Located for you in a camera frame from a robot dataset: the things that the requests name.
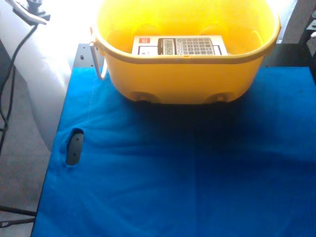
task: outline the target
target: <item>gray floor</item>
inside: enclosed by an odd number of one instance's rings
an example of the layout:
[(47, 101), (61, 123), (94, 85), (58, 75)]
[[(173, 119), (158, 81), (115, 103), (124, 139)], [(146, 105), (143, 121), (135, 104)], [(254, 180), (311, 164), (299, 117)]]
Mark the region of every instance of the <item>gray floor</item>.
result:
[[(315, 7), (315, 0), (299, 0), (288, 24), (283, 42), (296, 43)], [(316, 40), (309, 42), (316, 51)], [(7, 58), (1, 54), (0, 65)], [(6, 85), (2, 105), (7, 108), (10, 83)], [(27, 84), (17, 74), (10, 129), (0, 157), (0, 205), (36, 210), (50, 152), (42, 141), (34, 122)], [(24, 216), (0, 212), (0, 221)], [(0, 230), (0, 237), (29, 237), (32, 224)]]

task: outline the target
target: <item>calculator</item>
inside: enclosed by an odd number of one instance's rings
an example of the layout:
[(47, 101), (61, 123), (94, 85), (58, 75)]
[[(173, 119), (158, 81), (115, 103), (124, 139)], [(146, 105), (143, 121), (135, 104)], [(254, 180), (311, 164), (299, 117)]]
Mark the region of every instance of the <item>calculator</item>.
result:
[(139, 36), (132, 54), (137, 55), (227, 55), (221, 36)]

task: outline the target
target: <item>yellow bin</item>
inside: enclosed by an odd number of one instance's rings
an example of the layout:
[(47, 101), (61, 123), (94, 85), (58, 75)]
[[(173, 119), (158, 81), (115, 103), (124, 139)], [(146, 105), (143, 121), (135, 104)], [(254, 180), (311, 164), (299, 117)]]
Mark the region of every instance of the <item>yellow bin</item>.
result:
[[(165, 104), (232, 101), (251, 86), (280, 32), (265, 0), (105, 0), (90, 44), (125, 97)], [(229, 56), (132, 55), (134, 36), (221, 35)]]

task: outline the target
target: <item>blue tablecloth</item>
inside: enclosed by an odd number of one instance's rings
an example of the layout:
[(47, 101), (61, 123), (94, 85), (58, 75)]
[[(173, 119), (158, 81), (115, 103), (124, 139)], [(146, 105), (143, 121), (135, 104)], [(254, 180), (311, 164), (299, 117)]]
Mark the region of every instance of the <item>blue tablecloth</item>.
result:
[[(83, 150), (68, 166), (75, 128)], [(231, 103), (166, 106), (75, 68), (32, 236), (315, 237), (309, 69), (261, 68)]]

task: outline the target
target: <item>red logo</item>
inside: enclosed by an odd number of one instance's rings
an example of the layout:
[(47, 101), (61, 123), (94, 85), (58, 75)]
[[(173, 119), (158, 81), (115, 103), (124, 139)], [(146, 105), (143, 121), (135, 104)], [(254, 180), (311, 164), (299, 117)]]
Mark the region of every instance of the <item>red logo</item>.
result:
[(150, 43), (150, 38), (139, 38), (140, 43)]

